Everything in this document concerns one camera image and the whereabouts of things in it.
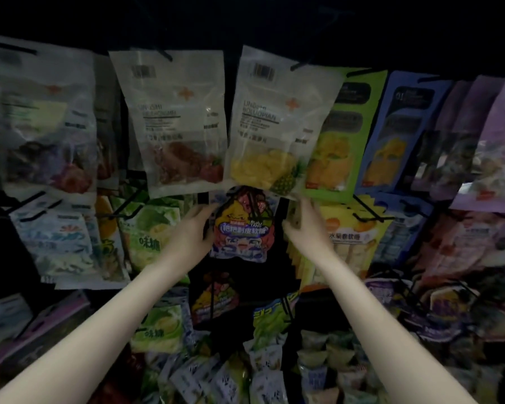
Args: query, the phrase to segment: hand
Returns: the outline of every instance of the hand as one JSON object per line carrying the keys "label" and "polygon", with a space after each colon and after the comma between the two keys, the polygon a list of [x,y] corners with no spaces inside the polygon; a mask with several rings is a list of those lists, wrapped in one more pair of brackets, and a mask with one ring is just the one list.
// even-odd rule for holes
{"label": "hand", "polygon": [[296,214],[301,214],[298,226],[283,221],[283,229],[292,244],[315,265],[322,265],[326,258],[336,256],[325,222],[309,198],[300,198]]}
{"label": "hand", "polygon": [[217,204],[196,205],[189,210],[175,227],[170,241],[163,248],[158,261],[171,263],[174,269],[186,274],[206,256],[212,247],[215,235],[212,229],[203,238],[204,225],[218,207]]}

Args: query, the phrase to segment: forearm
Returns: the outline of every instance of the forearm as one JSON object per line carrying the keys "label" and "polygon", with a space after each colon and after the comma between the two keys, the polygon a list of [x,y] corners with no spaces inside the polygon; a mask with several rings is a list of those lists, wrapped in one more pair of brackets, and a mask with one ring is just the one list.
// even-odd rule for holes
{"label": "forearm", "polygon": [[393,402],[475,403],[334,253],[320,268]]}
{"label": "forearm", "polygon": [[0,391],[0,404],[86,403],[155,302],[183,276],[151,265]]}

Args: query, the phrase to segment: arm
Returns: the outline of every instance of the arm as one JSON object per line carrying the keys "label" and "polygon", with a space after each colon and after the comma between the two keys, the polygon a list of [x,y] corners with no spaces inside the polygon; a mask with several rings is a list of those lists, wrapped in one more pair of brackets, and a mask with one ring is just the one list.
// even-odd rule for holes
{"label": "arm", "polygon": [[159,260],[0,390],[0,404],[84,404],[155,302],[208,253],[202,239],[214,206],[196,206]]}
{"label": "arm", "polygon": [[400,404],[475,404],[337,256],[322,216],[310,200],[302,199],[300,209],[301,225],[306,228],[284,221],[284,230],[297,249],[321,270],[391,400]]}

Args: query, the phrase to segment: purple snack bag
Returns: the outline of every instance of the purple snack bag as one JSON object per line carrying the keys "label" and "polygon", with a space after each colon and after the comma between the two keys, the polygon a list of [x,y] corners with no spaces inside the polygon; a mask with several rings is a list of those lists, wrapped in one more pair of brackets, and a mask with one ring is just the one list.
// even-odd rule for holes
{"label": "purple snack bag", "polygon": [[450,200],[471,172],[471,160],[479,136],[505,80],[480,75],[471,85],[453,124],[446,151],[440,155],[432,177],[430,196],[435,200]]}
{"label": "purple snack bag", "polygon": [[486,119],[472,175],[473,181],[462,184],[451,207],[505,213],[505,84]]}
{"label": "purple snack bag", "polygon": [[419,168],[411,184],[411,190],[430,191],[431,181],[434,172],[438,168],[440,157],[442,154],[448,153],[452,148],[452,129],[455,124],[454,122],[456,121],[464,98],[470,90],[471,84],[472,83],[468,81],[458,81],[455,83],[435,119],[435,124],[427,128],[430,134],[435,135],[435,137],[432,138],[433,146],[431,148],[428,142],[423,142],[422,151],[429,153],[429,155],[422,156]]}

